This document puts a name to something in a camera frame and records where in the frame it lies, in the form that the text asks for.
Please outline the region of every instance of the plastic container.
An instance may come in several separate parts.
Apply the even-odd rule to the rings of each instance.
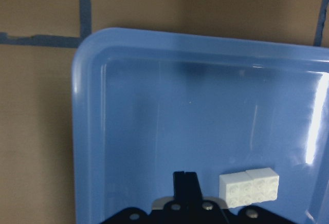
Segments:
[[[112,28],[72,67],[77,223],[172,196],[172,173],[271,167],[278,199],[260,206],[329,223],[329,50]]]

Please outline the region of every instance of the lego stud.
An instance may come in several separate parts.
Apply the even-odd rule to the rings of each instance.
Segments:
[[[268,198],[269,198],[270,200],[276,200],[276,198],[277,198],[277,192],[276,192],[276,191],[270,191],[270,192],[268,193]]]
[[[239,187],[237,185],[233,185],[229,188],[228,191],[230,194],[236,194],[238,192],[238,190],[239,190]]]
[[[255,182],[254,186],[256,187],[256,189],[258,191],[262,191],[264,189],[264,186],[265,186],[265,181],[264,180],[257,180]]]
[[[255,202],[264,202],[265,199],[266,199],[266,197],[263,193],[258,193],[254,197]]]
[[[239,200],[236,197],[232,197],[227,200],[227,205],[230,206],[230,208],[235,208],[239,206]]]
[[[245,193],[249,193],[251,191],[251,187],[252,187],[251,183],[246,183],[241,186],[241,188]]]
[[[213,205],[210,202],[204,202],[202,204],[202,208],[204,208],[205,210],[212,210],[213,209]]]
[[[252,199],[250,196],[247,195],[241,198],[241,202],[243,203],[243,205],[251,205]]]
[[[278,186],[279,186],[279,179],[272,179],[272,180],[270,180],[269,184],[273,188],[278,188]]]

